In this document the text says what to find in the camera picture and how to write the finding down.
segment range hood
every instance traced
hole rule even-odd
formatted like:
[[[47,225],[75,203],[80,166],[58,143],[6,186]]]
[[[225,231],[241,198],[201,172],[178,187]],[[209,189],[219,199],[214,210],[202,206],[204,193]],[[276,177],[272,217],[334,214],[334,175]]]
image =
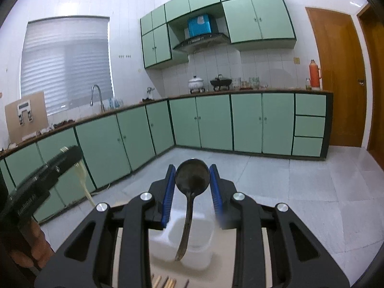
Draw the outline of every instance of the range hood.
[[[193,54],[219,44],[229,43],[230,39],[222,32],[210,32],[186,39],[185,41],[176,45],[173,49],[188,54]]]

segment chrome faucet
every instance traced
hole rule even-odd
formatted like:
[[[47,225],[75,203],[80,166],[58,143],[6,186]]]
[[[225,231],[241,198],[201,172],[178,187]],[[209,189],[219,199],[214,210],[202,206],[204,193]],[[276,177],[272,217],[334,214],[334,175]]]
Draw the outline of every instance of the chrome faucet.
[[[94,89],[95,87],[97,87],[97,89],[99,90],[101,112],[105,112],[104,104],[102,103],[102,97],[101,97],[100,87],[99,87],[97,84],[94,84],[94,85],[92,86],[92,94],[91,94],[91,102],[90,102],[90,106],[93,106],[93,89]]]

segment blue box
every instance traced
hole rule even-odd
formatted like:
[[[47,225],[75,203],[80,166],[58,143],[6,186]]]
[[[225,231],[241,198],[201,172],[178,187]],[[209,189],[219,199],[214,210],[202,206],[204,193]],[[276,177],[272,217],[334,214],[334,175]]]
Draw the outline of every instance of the blue box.
[[[216,20],[208,14],[189,19],[188,30],[190,38],[201,34],[218,32]]]

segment brown door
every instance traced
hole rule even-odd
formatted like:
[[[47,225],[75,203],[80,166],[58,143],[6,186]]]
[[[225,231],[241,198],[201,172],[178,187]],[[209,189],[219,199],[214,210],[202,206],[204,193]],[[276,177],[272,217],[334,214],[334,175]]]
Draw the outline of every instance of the brown door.
[[[333,92],[331,145],[360,147],[366,114],[365,69],[352,17],[307,7],[319,51],[323,89]]]
[[[368,151],[384,169],[384,27],[371,8],[359,19],[372,71],[373,113]]]

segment brown countertop edge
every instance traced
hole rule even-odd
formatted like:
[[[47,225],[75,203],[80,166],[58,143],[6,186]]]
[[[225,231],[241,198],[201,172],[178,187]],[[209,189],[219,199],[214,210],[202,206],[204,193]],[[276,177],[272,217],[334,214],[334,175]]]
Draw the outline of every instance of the brown countertop edge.
[[[309,93],[309,94],[324,94],[324,93],[331,94],[332,93],[331,91],[326,91],[326,90],[308,91],[308,90],[304,90],[304,89],[264,89],[264,90],[251,90],[250,89],[250,90],[229,90],[229,91],[218,91],[218,92],[205,92],[205,93],[184,94],[184,95],[179,95],[179,96],[165,97],[165,98],[162,98],[162,99],[156,99],[154,101],[142,102],[142,103],[134,104],[134,105],[130,105],[130,106],[123,106],[123,107],[120,107],[120,108],[114,109],[114,110],[107,110],[106,112],[103,112],[103,113],[100,113],[100,114],[97,114],[97,115],[94,115],[94,116],[90,116],[90,117],[86,117],[86,118],[83,118],[83,119],[79,119],[79,120],[77,120],[75,122],[69,123],[69,124],[64,125],[62,127],[59,127],[59,128],[56,128],[56,129],[51,130],[51,131],[49,131],[47,133],[38,135],[38,136],[30,138],[30,139],[27,139],[26,141],[18,144],[18,146],[13,148],[13,149],[7,149],[7,150],[1,152],[0,153],[0,159],[6,158],[7,156],[17,152],[18,150],[20,150],[20,149],[22,149],[24,147],[27,147],[28,145],[31,145],[33,143],[36,143],[36,142],[38,142],[40,140],[43,140],[43,139],[45,139],[45,138],[47,138],[49,136],[52,136],[52,135],[54,135],[56,133],[59,133],[59,132],[62,132],[64,130],[67,130],[67,129],[79,126],[79,125],[81,125],[83,123],[87,123],[87,122],[90,122],[90,121],[93,121],[93,120],[97,120],[97,119],[100,119],[100,118],[103,118],[103,117],[107,117],[107,116],[110,116],[110,115],[115,115],[115,114],[117,114],[119,112],[126,111],[126,110],[129,110],[129,109],[133,109],[133,108],[136,108],[136,107],[140,107],[140,106],[144,106],[144,105],[149,105],[149,104],[153,104],[153,103],[158,103],[158,102],[162,102],[162,101],[167,101],[167,100],[182,99],[182,98],[196,97],[196,96],[212,96],[212,95],[244,94],[244,93],[263,93],[263,92],[268,92],[268,93],[293,92],[293,93]]]

